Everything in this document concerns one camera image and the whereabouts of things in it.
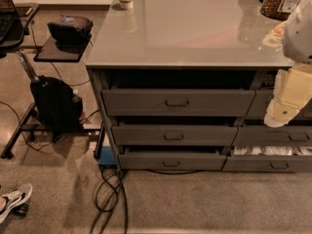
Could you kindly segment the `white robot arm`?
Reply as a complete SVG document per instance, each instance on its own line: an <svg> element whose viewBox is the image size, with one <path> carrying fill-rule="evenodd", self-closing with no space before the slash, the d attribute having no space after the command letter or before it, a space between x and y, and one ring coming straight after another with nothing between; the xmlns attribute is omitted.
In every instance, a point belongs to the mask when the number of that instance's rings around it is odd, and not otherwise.
<svg viewBox="0 0 312 234"><path fill-rule="evenodd" d="M264 124L271 128L287 125L312 98L312 0L300 0L288 19L264 38L266 43L277 40L293 66L275 76L264 116Z"/></svg>

